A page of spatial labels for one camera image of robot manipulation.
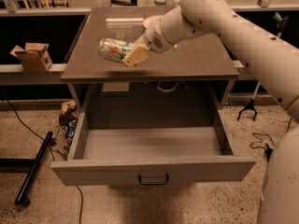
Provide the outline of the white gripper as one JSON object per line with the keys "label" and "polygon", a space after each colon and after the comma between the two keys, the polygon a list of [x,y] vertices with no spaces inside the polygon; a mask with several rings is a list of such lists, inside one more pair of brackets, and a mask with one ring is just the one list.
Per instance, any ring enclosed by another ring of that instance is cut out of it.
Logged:
{"label": "white gripper", "polygon": [[153,27],[145,29],[144,34],[136,40],[136,46],[121,60],[126,66],[132,67],[142,63],[150,56],[150,50],[161,53],[173,47],[164,37],[159,19]]}

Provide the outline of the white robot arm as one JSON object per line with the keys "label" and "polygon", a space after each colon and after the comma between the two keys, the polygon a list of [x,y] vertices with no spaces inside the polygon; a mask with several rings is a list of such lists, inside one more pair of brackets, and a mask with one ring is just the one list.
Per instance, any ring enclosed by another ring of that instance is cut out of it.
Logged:
{"label": "white robot arm", "polygon": [[[180,0],[152,23],[122,61],[133,66],[150,53],[212,33],[242,62],[274,100],[299,121],[299,50],[238,16],[225,0]],[[299,128],[273,150],[263,180],[258,224],[299,224]]]}

